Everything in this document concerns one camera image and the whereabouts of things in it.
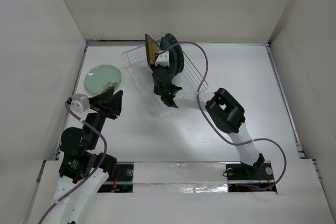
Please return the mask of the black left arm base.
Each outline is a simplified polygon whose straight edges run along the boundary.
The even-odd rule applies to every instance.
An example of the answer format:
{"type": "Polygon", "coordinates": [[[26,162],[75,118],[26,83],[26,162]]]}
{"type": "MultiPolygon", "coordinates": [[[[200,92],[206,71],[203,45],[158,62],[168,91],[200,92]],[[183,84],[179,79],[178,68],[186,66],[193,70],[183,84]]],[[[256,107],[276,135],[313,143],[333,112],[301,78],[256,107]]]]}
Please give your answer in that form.
{"type": "Polygon", "coordinates": [[[114,177],[108,178],[99,188],[98,193],[131,193],[133,192],[134,163],[118,162],[114,177]]]}

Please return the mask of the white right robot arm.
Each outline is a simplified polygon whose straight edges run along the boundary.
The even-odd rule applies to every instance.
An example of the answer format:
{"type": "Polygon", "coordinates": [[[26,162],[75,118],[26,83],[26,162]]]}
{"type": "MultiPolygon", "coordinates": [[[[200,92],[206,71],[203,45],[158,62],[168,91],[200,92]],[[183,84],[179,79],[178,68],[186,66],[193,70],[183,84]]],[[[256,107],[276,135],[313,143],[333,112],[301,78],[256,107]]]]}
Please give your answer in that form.
{"type": "Polygon", "coordinates": [[[168,67],[151,65],[154,93],[168,107],[198,109],[206,117],[213,129],[226,133],[233,146],[237,148],[243,174],[255,178],[261,173],[265,161],[262,153],[255,147],[245,125],[245,110],[225,89],[214,93],[185,92],[173,84],[173,76],[168,67]]]}

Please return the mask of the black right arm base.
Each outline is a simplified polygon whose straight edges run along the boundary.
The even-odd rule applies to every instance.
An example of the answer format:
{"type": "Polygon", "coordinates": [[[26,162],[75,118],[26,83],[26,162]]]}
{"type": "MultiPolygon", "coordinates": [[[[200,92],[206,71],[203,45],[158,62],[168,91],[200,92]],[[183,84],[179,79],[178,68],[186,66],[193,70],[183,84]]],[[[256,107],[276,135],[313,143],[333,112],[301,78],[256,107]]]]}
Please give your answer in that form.
{"type": "Polygon", "coordinates": [[[227,178],[228,191],[230,193],[277,192],[270,162],[265,162],[257,173],[248,172],[239,162],[227,163],[222,176],[227,178]]]}

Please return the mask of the teal square plate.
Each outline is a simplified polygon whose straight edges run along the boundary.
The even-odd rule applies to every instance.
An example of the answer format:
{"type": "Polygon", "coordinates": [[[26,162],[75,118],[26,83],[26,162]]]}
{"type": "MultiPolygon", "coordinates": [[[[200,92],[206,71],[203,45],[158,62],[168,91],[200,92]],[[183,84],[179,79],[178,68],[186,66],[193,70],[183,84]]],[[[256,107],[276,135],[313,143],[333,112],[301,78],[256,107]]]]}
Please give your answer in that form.
{"type": "MultiPolygon", "coordinates": [[[[171,44],[169,43],[169,41],[166,40],[164,37],[162,37],[160,42],[161,49],[166,50],[170,46],[171,44]]],[[[170,49],[169,53],[170,53],[169,74],[174,77],[178,74],[177,55],[174,51],[174,48],[170,49]]]]}

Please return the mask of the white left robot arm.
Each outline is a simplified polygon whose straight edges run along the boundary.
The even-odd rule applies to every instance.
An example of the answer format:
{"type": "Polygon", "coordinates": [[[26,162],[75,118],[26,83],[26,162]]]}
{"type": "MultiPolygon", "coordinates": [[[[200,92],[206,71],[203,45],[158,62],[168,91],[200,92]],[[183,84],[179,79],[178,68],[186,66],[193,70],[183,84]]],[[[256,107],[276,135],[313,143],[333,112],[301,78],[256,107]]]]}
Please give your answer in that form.
{"type": "Polygon", "coordinates": [[[77,93],[66,101],[66,110],[82,127],[69,127],[61,134],[57,187],[39,223],[81,223],[103,183],[117,176],[117,159],[107,153],[101,132],[106,119],[120,116],[122,97],[123,91],[109,89],[94,97],[77,93]]]}

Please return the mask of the yellow square black-rimmed plate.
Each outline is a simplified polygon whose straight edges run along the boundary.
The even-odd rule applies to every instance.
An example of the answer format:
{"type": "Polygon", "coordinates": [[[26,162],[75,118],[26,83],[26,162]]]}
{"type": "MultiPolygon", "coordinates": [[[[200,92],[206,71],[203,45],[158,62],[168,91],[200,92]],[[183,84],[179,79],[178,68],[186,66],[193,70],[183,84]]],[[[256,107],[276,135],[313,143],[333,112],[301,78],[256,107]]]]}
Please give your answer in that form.
{"type": "Polygon", "coordinates": [[[161,48],[148,34],[145,34],[145,49],[147,63],[149,66],[153,65],[155,63],[155,55],[161,51],[161,48]]]}

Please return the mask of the teal scalloped round plate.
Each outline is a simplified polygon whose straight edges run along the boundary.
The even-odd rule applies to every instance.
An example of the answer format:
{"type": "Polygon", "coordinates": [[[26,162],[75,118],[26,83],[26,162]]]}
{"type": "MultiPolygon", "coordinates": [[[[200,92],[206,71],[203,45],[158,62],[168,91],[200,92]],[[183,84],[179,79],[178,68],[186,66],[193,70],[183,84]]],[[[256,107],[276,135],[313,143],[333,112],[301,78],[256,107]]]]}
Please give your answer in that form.
{"type": "Polygon", "coordinates": [[[175,46],[174,51],[177,55],[178,73],[181,73],[184,69],[184,54],[181,45],[175,46]]]}

